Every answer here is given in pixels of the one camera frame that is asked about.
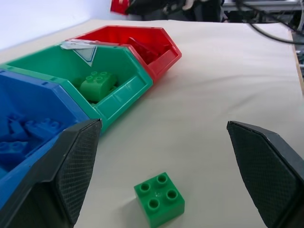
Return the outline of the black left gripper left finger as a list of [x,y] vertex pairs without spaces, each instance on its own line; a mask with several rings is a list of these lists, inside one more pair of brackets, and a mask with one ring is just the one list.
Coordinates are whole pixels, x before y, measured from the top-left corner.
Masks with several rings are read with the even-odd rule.
[[65,129],[0,183],[3,228],[72,228],[93,174],[102,121]]

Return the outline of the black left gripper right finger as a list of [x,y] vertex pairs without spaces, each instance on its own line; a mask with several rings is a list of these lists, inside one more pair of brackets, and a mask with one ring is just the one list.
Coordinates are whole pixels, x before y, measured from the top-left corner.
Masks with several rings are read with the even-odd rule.
[[304,226],[304,161],[277,133],[228,121],[243,183],[268,228]]

